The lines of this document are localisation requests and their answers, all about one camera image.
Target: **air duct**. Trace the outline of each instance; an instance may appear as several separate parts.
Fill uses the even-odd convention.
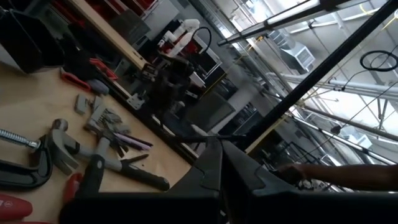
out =
[[[309,49],[300,42],[294,41],[279,30],[274,30],[268,37],[278,46],[282,60],[299,74],[306,74],[313,68],[315,57]]]

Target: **white robot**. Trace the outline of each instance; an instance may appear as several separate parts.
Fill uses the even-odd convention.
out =
[[[181,25],[173,33],[167,31],[157,45],[162,47],[167,41],[175,43],[183,34],[185,34],[185,32],[187,32],[177,43],[175,43],[171,51],[167,53],[168,57],[174,58],[192,40],[192,36],[199,28],[199,25],[200,22],[197,19],[186,19],[181,22]]]

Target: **wooden workbench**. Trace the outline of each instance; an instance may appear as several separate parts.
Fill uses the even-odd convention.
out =
[[[25,75],[0,63],[0,128],[6,129],[29,139],[37,139],[49,130],[52,121],[57,118],[69,122],[67,133],[81,144],[95,146],[93,134],[83,130],[90,113],[84,116],[73,110],[79,88],[66,84],[59,79],[59,70]],[[90,93],[84,94],[93,98]],[[112,97],[104,97],[104,103],[122,117],[124,124],[130,125],[132,135],[149,141],[154,147],[150,156],[137,162],[140,168],[160,175],[175,184],[187,173],[190,165],[177,153],[171,150],[154,133],[119,105]],[[3,160],[27,164],[28,150],[22,146],[0,141],[0,158]],[[109,154],[116,158],[112,150]],[[131,150],[127,157],[139,155]],[[79,170],[83,171],[85,163],[81,162]],[[57,215],[62,207],[62,194],[68,177],[56,167],[50,180],[33,191],[23,193],[2,192],[30,201],[34,206],[33,214],[25,221],[42,221],[57,223]],[[105,171],[101,185],[102,192],[155,192],[156,189],[139,182],[127,179],[110,170]]]
[[[67,0],[70,6],[78,11],[95,27],[105,39],[109,41],[122,55],[139,70],[144,68],[147,61],[106,22],[86,1]]]

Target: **metal beam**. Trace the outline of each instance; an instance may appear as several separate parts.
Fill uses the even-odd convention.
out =
[[[219,46],[225,44],[232,44],[240,40],[245,40],[250,37],[259,36],[267,30],[282,29],[299,22],[308,21],[310,19],[324,16],[334,11],[354,6],[356,4],[365,2],[366,0],[310,0],[302,2],[290,9],[287,9],[279,14],[276,14],[264,22],[255,24],[241,32],[232,35],[226,39],[219,41]]]
[[[389,134],[389,133],[386,133],[384,131],[380,131],[379,129],[376,129],[376,128],[371,128],[369,126],[366,126],[366,125],[363,125],[363,124],[359,124],[357,122],[350,121],[348,119],[340,118],[339,116],[336,116],[336,115],[333,115],[333,114],[330,114],[330,113],[326,113],[326,112],[323,112],[323,111],[319,111],[319,110],[316,110],[316,109],[311,108],[309,106],[303,106],[303,108],[306,109],[306,110],[309,110],[311,112],[320,114],[322,116],[326,116],[328,118],[335,119],[335,120],[343,122],[345,124],[349,124],[349,125],[354,126],[356,128],[359,128],[359,129],[368,131],[370,133],[377,134],[379,136],[382,136],[382,137],[385,137],[385,138],[388,138],[390,140],[398,142],[398,136],[396,136],[396,135]]]
[[[338,62],[343,60],[355,47],[361,43],[373,30],[387,19],[398,8],[398,1],[389,0],[372,17],[370,17],[353,35],[344,41],[326,60],[305,78],[284,100],[282,100],[267,116],[252,128],[245,141],[239,143],[240,148],[247,148],[259,138],[277,120],[293,106],[306,92],[317,84]]]

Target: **hammer head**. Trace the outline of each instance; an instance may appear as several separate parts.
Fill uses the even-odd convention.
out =
[[[67,148],[78,146],[76,141],[67,135],[68,122],[64,119],[56,119],[47,135],[47,145],[50,149],[53,164],[57,166],[64,174],[70,175],[72,168],[76,169],[79,163],[69,153]]]

